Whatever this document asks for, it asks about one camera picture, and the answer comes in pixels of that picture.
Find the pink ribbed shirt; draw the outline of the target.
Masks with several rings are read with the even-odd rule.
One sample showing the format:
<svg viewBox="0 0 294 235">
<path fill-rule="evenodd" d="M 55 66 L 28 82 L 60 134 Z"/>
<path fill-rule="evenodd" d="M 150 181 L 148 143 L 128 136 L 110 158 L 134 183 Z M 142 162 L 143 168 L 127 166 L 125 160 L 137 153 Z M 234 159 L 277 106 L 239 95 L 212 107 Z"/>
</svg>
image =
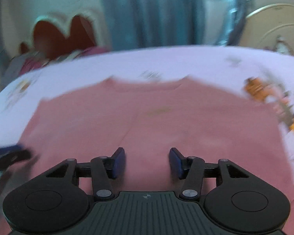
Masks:
<svg viewBox="0 0 294 235">
<path fill-rule="evenodd" d="M 171 190 L 168 153 L 206 162 L 229 159 L 278 188 L 291 213 L 284 231 L 294 234 L 293 172 L 271 105 L 238 97 L 189 78 L 133 84 L 107 79 L 40 101 L 20 143 L 34 157 L 12 166 L 0 196 L 68 158 L 89 162 L 126 153 L 122 190 Z"/>
</svg>

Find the floral white bed sheet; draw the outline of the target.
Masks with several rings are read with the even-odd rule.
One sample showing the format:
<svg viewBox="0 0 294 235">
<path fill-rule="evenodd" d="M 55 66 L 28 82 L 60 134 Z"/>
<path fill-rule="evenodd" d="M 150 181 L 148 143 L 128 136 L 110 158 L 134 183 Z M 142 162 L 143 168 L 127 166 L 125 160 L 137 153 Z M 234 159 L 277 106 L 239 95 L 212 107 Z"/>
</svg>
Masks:
<svg viewBox="0 0 294 235">
<path fill-rule="evenodd" d="M 28 73 L 0 93 L 0 146 L 20 142 L 40 101 L 107 79 L 147 84 L 185 78 L 249 99 L 245 79 L 259 76 L 294 90 L 294 56 L 242 47 L 183 46 L 111 52 Z M 293 172 L 294 160 L 288 158 Z"/>
</svg>

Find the red heart headboard chair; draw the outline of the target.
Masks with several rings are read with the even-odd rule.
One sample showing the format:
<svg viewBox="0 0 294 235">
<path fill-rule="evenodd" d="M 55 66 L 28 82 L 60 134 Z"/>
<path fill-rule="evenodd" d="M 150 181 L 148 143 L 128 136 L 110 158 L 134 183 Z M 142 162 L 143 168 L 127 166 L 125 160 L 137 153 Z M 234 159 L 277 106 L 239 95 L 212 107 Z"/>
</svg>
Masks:
<svg viewBox="0 0 294 235">
<path fill-rule="evenodd" d="M 20 54 L 38 52 L 49 60 L 92 47 L 110 48 L 107 24 L 100 13 L 85 10 L 73 15 L 50 12 L 38 16 Z"/>
</svg>

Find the blue curtain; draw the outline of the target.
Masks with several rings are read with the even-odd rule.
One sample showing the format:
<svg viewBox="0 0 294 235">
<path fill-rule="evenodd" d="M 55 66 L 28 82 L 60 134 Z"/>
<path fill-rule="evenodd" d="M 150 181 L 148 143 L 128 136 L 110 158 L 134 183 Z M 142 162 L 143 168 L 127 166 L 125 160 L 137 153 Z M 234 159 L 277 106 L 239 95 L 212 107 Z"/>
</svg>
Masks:
<svg viewBox="0 0 294 235">
<path fill-rule="evenodd" d="M 101 0 L 114 50 L 236 45 L 246 0 Z"/>
</svg>

